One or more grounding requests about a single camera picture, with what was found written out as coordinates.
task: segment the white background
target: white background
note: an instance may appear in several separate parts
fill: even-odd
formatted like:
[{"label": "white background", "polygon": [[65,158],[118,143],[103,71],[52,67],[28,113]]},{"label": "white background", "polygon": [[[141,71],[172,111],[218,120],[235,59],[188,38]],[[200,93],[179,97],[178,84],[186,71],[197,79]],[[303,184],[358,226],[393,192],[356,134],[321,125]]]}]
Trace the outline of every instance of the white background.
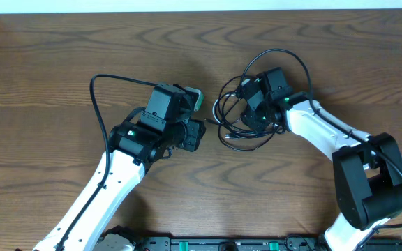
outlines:
[{"label": "white background", "polygon": [[373,8],[402,8],[402,0],[0,0],[0,14]]}]

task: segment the wooden table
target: wooden table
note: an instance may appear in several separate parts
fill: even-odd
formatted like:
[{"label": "wooden table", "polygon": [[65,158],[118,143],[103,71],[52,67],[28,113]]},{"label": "wooden table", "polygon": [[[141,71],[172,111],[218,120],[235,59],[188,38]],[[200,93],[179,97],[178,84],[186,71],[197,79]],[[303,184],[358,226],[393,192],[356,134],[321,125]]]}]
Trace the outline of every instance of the wooden table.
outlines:
[{"label": "wooden table", "polygon": [[[225,81],[271,47],[303,58],[316,98],[332,114],[374,135],[388,132],[402,151],[402,10],[0,15],[0,250],[31,250],[93,174],[104,148],[89,97],[92,75],[202,89],[196,117],[211,118]],[[267,55],[251,73],[276,66],[295,91],[306,90],[288,55]],[[146,105],[150,93],[98,81],[107,129]],[[314,146],[288,133],[238,153],[207,124],[199,150],[153,165],[108,227],[316,235],[337,215],[332,164]],[[402,237],[402,229],[382,235]]]}]

